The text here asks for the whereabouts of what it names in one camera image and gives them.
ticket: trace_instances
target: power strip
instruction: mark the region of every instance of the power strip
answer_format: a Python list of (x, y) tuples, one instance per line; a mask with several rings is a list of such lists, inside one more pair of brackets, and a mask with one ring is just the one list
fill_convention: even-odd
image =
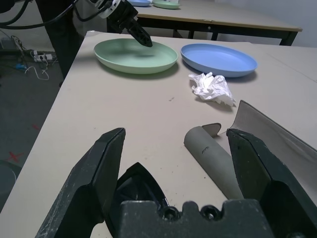
[(35, 62), (46, 62), (48, 60), (53, 60), (53, 56), (51, 54), (38, 55), (37, 51), (32, 51), (31, 55)]

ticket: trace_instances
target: black cable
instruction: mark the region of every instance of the black cable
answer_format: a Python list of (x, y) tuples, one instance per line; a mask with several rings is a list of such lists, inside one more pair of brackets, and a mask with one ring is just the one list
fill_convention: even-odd
[(6, 21), (6, 22), (0, 22), (0, 26), (7, 26), (7, 25), (10, 25), (14, 22), (16, 22), (18, 19), (20, 19), (20, 17), (22, 16), (22, 14), (24, 13), (26, 7), (28, 6), (30, 0), (25, 0), (24, 4), (22, 5), (20, 11), (18, 12), (18, 14), (13, 18), (11, 19), (10, 21)]
[(10, 40), (12, 40), (11, 39), (11, 37), (7, 34), (7, 33), (5, 33), (4, 31), (2, 31), (2, 30), (0, 30), (2, 33), (4, 33)]
[(23, 46), (21, 40), (16, 37), (16, 36), (11, 36), (11, 39), (14, 41), (16, 47), (19, 49), (19, 51), (21, 52), (21, 59), (22, 62), (28, 67), (28, 63), (24, 57), (24, 52), (26, 51), (26, 48)]
[(74, 2), (68, 6), (68, 8), (66, 8), (61, 14), (59, 14), (57, 17), (55, 17), (52, 20), (43, 22), (41, 24), (35, 24), (35, 25), (29, 25), (29, 26), (1, 26), (0, 28), (2, 29), (8, 29), (8, 30), (26, 30), (26, 29), (33, 29), (33, 28), (38, 28), (38, 27), (42, 27), (42, 26), (46, 26), (49, 24), (52, 24), (56, 21), (58, 21), (59, 19), (61, 19), (66, 13), (68, 13), (73, 6), (75, 6), (75, 4), (78, 2), (78, 0), (74, 0)]
[(94, 17), (98, 16), (101, 12), (103, 12), (107, 8), (111, 7), (111, 5), (112, 5), (112, 1), (108, 1), (99, 11), (97, 11), (96, 13), (92, 14), (91, 16), (89, 16), (87, 18), (81, 18), (76, 6), (74, 6), (74, 9), (75, 9), (75, 13), (76, 13), (77, 18), (80, 21), (85, 22), (85, 21), (89, 21), (89, 20), (93, 19)]

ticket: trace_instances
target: metal frame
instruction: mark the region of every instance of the metal frame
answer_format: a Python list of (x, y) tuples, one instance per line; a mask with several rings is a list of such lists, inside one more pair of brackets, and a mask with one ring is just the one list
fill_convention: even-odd
[(164, 19), (154, 19), (138, 17), (138, 23), (143, 27), (155, 27), (163, 29), (173, 30), (187, 30), (189, 31), (188, 38), (193, 39), (195, 31), (212, 32), (211, 40), (216, 41), (218, 33), (232, 34), (232, 35), (243, 35), (243, 36), (258, 36), (268, 38), (281, 39), (281, 46), (291, 46), (297, 35), (296, 31), (287, 30), (271, 30), (271, 29), (259, 29), (251, 27), (241, 26), (225, 26), (216, 25), (213, 23), (197, 23), (197, 22), (184, 22), (184, 21), (173, 21)]

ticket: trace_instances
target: crumpled paper towel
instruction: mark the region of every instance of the crumpled paper towel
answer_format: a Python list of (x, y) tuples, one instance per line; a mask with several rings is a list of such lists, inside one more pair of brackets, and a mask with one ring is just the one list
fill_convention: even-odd
[(228, 88), (227, 82), (222, 75), (213, 77), (212, 72), (205, 75), (190, 74), (191, 80), (195, 81), (197, 87), (193, 86), (194, 94), (202, 100), (216, 101), (217, 103), (224, 102), (229, 106), (233, 106), (236, 102)]

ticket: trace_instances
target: white table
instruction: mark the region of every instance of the white table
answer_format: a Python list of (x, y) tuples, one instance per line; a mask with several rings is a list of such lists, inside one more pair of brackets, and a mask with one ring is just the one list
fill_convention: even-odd
[(279, 47), (272, 45), (257, 45), (262, 51), (282, 62), (291, 69), (317, 82), (316, 62), (317, 48), (309, 47)]
[[(177, 65), (159, 75), (128, 75), (100, 65), (93, 48), (114, 34), (87, 37), (42, 127), (12, 193), (0, 214), (1, 237), (33, 238), (70, 170), (101, 134), (126, 128), (122, 175), (142, 163), (157, 180), (171, 205), (194, 200), (221, 208), (224, 195), (183, 145), (186, 132), (220, 122), (230, 127), (237, 107), (205, 103), (191, 92), (188, 74)], [(153, 37), (178, 52), (188, 39)], [(228, 80), (237, 105), (245, 100), (317, 148), (317, 84), (250, 43), (215, 42), (252, 55), (255, 73)], [(110, 237), (105, 224), (91, 237)]]
[(250, 11), (229, 4), (210, 0), (180, 0), (178, 10), (154, 6), (137, 7), (139, 23), (142, 26), (175, 30), (213, 32), (212, 40), (218, 33), (245, 36), (260, 36), (282, 39), (281, 45), (292, 45), (302, 29), (259, 12)]

